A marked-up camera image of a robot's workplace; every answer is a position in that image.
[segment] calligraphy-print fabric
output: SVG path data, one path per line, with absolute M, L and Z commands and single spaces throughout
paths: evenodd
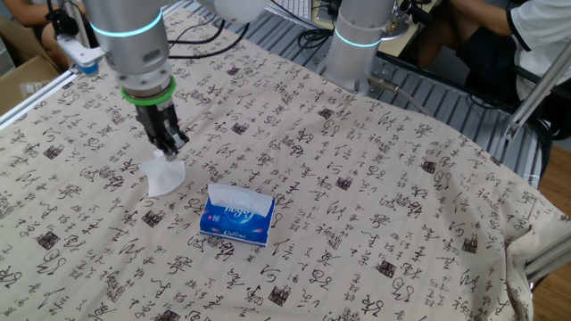
M 175 12 L 169 38 L 200 21 Z M 247 41 L 173 71 L 190 142 L 167 195 L 146 196 L 154 148 L 106 66 L 0 132 L 3 318 L 531 318 L 525 258 L 569 224 L 476 144 Z M 276 199 L 267 248 L 198 234 L 210 183 Z

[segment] person's leg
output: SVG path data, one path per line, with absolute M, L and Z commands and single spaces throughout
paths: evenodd
M 456 27 L 460 43 L 464 45 L 476 30 L 480 29 L 480 25 L 470 20 L 464 13 L 451 5 L 451 17 Z
M 435 19 L 414 39 L 404 58 L 416 62 L 420 68 L 426 68 L 443 45 L 457 51 L 460 47 L 459 35 L 454 25 L 443 19 Z
M 52 58 L 60 70 L 67 70 L 69 68 L 68 58 L 57 44 L 57 41 L 55 41 L 54 27 L 51 24 L 46 25 L 42 32 L 42 46 L 46 50 L 47 55 Z
M 403 56 L 426 68 L 436 58 L 443 45 L 458 51 L 480 26 L 470 20 L 448 1 L 434 11 L 434 20 L 414 39 Z

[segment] wrinkled fabric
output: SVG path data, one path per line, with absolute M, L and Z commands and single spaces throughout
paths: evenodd
M 175 12 L 169 38 L 199 21 Z M 190 142 L 166 195 L 147 195 L 154 146 L 105 65 L 0 132 L 3 317 L 532 318 L 525 258 L 569 222 L 475 143 L 248 41 L 173 67 Z M 198 234 L 214 183 L 275 198 L 267 248 Z

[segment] blue tissue package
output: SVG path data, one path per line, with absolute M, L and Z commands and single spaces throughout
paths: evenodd
M 212 205 L 209 198 L 200 219 L 200 232 L 266 246 L 275 203 L 272 200 L 268 215 L 264 218 L 249 211 Z

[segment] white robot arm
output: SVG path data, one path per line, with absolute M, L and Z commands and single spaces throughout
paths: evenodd
M 254 20 L 268 0 L 197 0 L 223 20 Z M 157 0 L 84 0 L 99 47 L 85 48 L 72 35 L 57 36 L 63 51 L 87 75 L 97 73 L 104 56 L 121 93 L 137 109 L 137 120 L 151 143 L 172 161 L 188 142 L 178 127 L 171 96 L 175 81 L 169 62 L 169 40 Z

